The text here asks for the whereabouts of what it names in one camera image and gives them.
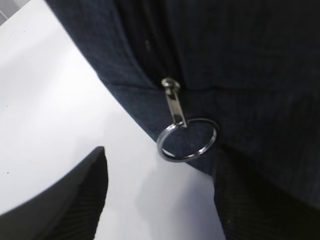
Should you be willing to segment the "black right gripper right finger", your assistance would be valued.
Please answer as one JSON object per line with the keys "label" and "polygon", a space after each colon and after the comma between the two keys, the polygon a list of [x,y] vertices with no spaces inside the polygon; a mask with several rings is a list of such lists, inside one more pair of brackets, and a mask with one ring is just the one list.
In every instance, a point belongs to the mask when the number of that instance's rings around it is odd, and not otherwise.
{"label": "black right gripper right finger", "polygon": [[218,150],[214,203],[227,240],[318,240],[320,211],[249,167],[243,154]]}

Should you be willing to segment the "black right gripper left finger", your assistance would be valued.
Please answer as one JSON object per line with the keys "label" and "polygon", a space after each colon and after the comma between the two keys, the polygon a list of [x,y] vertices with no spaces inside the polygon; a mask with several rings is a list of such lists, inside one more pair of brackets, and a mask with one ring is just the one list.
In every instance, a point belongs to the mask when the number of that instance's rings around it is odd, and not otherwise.
{"label": "black right gripper left finger", "polygon": [[107,159],[98,146],[54,185],[2,214],[0,238],[93,240],[107,191]]}

